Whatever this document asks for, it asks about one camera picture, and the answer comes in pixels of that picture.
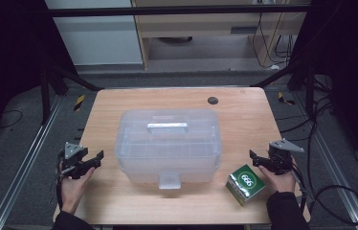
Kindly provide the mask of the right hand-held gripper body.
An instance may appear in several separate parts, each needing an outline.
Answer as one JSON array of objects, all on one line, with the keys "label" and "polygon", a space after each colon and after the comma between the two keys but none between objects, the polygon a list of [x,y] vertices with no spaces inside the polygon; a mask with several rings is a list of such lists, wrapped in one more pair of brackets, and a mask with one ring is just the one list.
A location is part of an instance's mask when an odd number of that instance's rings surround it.
[{"label": "right hand-held gripper body", "polygon": [[269,143],[269,157],[271,162],[271,172],[280,175],[288,173],[293,169],[291,152],[303,153],[304,149],[296,146],[286,139]]}]

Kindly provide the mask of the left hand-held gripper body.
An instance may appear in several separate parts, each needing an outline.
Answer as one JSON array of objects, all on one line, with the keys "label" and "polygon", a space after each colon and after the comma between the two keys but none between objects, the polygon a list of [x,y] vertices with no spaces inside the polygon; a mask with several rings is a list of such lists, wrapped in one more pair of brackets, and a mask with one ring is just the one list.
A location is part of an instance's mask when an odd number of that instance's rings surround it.
[{"label": "left hand-held gripper body", "polygon": [[82,158],[88,153],[88,149],[82,145],[66,142],[64,149],[58,154],[58,172],[73,179],[79,179],[83,171],[84,161]]}]

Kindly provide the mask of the green cardboard box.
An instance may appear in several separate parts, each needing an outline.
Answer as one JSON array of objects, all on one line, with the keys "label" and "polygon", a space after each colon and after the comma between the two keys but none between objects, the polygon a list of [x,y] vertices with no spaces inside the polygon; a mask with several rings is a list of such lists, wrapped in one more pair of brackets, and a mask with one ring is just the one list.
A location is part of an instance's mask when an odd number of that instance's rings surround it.
[{"label": "green cardboard box", "polygon": [[265,183],[247,164],[230,173],[226,181],[226,188],[240,206],[244,206],[265,187]]}]

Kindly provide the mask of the clear plastic storage box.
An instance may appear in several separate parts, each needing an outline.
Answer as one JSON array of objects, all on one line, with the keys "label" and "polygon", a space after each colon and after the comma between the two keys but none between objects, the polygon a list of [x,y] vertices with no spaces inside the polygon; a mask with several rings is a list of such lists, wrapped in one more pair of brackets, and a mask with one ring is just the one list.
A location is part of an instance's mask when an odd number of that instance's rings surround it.
[{"label": "clear plastic storage box", "polygon": [[171,190],[209,182],[221,161],[218,115],[208,108],[127,110],[114,153],[133,183]]}]

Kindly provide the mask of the person's right hand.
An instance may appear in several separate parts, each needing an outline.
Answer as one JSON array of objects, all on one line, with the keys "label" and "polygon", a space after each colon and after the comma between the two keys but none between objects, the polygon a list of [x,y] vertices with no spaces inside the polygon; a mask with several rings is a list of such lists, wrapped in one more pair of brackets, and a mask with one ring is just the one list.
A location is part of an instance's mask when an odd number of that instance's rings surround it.
[{"label": "person's right hand", "polygon": [[295,193],[296,179],[292,173],[287,172],[285,174],[276,175],[267,170],[264,166],[259,166],[258,169],[266,176],[275,192]]}]

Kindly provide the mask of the person's left hand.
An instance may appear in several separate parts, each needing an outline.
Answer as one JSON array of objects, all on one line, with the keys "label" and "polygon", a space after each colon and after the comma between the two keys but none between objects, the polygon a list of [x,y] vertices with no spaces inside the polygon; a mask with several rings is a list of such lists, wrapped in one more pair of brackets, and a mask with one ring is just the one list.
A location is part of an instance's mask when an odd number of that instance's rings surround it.
[{"label": "person's left hand", "polygon": [[79,179],[72,179],[64,177],[61,182],[61,210],[73,215],[80,203],[84,190],[88,184],[89,179],[95,172],[95,168],[91,168],[84,176]]}]

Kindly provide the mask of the yellow black tape strip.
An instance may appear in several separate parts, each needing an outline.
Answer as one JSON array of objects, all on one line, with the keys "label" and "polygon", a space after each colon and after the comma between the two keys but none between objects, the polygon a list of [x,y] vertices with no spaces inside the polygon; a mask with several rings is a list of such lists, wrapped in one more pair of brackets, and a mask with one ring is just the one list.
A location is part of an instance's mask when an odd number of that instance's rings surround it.
[{"label": "yellow black tape strip", "polygon": [[84,98],[85,98],[85,95],[79,95],[78,98],[77,98],[77,101],[74,105],[74,111],[79,111],[80,108],[81,108],[81,105],[84,101]]},{"label": "yellow black tape strip", "polygon": [[286,100],[281,92],[278,92],[278,101],[289,105],[296,104],[293,100]]}]

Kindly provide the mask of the black metal stand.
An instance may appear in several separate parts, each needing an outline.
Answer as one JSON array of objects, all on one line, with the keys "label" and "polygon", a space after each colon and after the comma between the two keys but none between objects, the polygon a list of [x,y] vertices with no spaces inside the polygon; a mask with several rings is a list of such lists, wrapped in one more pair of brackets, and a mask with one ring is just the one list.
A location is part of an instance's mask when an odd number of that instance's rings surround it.
[{"label": "black metal stand", "polygon": [[270,83],[277,81],[291,74],[291,79],[287,83],[287,87],[294,91],[298,90],[305,84],[305,111],[310,118],[314,117],[314,67],[307,61],[295,60],[291,61],[288,66],[279,70],[269,78],[258,83],[252,84],[252,87],[266,87]]},{"label": "black metal stand", "polygon": [[45,57],[42,60],[39,78],[42,101],[42,125],[46,124],[49,121],[51,115],[51,103],[49,93],[50,86],[53,87],[53,89],[58,95],[65,95],[68,92],[68,86],[63,79],[66,78],[91,91],[101,90],[101,87],[98,87],[82,79],[77,74],[73,74],[71,71],[61,68],[59,65],[55,64],[49,57]]}]

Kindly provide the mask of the black curtain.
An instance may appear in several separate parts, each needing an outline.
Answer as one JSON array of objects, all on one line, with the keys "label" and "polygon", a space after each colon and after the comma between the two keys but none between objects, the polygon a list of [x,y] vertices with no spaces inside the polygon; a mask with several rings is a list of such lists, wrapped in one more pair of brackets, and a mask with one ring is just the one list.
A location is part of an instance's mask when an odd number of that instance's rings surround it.
[{"label": "black curtain", "polygon": [[292,59],[302,65],[289,85],[298,88],[307,69],[332,79],[332,99],[358,147],[358,0],[311,0]]},{"label": "black curtain", "polygon": [[45,0],[0,0],[0,118],[8,101],[40,84],[40,55],[29,40],[35,35],[61,68],[77,72]]}]

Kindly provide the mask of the white cabinet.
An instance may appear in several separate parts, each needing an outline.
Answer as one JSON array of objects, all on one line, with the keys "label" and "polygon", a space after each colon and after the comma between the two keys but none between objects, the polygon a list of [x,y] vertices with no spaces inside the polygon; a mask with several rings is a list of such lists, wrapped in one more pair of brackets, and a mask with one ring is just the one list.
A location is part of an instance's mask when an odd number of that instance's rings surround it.
[{"label": "white cabinet", "polygon": [[[131,7],[130,0],[45,0],[50,10]],[[77,66],[142,64],[132,16],[56,17],[56,26]]]}]

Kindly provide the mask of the light wooden desk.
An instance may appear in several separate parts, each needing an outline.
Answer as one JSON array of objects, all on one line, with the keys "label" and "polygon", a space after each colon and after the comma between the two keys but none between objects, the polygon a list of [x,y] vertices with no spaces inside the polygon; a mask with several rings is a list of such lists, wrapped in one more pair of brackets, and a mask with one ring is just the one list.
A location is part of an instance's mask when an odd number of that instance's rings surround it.
[{"label": "light wooden desk", "polygon": [[[130,0],[133,7],[298,5],[311,0]],[[144,64],[148,64],[154,38],[209,35],[246,35],[257,60],[266,65],[282,35],[297,35],[305,19],[303,12],[213,13],[137,15],[135,22]]]}]

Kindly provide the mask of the aluminium floor rail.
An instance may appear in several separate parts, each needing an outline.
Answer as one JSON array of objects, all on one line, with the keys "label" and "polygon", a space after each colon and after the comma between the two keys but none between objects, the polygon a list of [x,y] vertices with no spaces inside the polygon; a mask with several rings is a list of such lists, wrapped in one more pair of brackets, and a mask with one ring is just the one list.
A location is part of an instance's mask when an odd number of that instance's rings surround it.
[{"label": "aluminium floor rail", "polygon": [[[305,100],[299,94],[294,93],[294,97],[296,99],[296,103],[300,108],[302,115],[308,119],[309,126],[309,136],[307,138],[307,177],[309,183],[309,189],[311,192],[312,203],[311,208],[314,208],[315,204],[318,204],[322,207],[329,215],[333,216],[340,222],[345,224],[352,225],[358,230],[358,193],[354,191],[350,184],[347,181],[347,178],[343,174],[342,170],[336,163],[334,157],[331,155],[328,146],[325,143],[324,137],[320,131],[317,130],[317,114],[316,109],[314,108],[314,117],[310,118],[307,112],[305,111]],[[316,144],[318,153],[323,159],[325,168],[328,171],[328,174],[331,177],[333,183],[331,185],[326,185],[321,189],[316,190],[312,186],[311,180],[311,145]],[[325,206],[325,202],[321,201],[321,194],[324,192],[330,192],[331,190],[335,190],[339,195],[339,198],[342,200],[344,207],[347,210],[347,214],[349,215],[348,219],[344,219],[341,214],[337,214],[331,208]]]},{"label": "aluminium floor rail", "polygon": [[40,153],[40,150],[48,136],[48,133],[56,119],[59,107],[63,101],[61,96],[55,96],[54,104],[50,108],[50,114],[45,123],[43,123],[31,143],[15,177],[13,178],[10,187],[0,202],[0,230],[3,229],[11,209],[17,200],[25,181],[34,165],[35,159]]}]

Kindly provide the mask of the black horizontal frame bar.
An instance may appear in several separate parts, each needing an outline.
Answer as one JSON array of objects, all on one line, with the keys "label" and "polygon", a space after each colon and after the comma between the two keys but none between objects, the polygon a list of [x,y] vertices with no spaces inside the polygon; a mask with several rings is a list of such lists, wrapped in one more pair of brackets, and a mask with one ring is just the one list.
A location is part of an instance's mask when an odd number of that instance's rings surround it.
[{"label": "black horizontal frame bar", "polygon": [[47,10],[52,17],[80,16],[126,16],[126,15],[170,15],[210,13],[261,13],[261,12],[309,12],[311,5],[220,5],[220,6],[173,6],[99,9]]}]

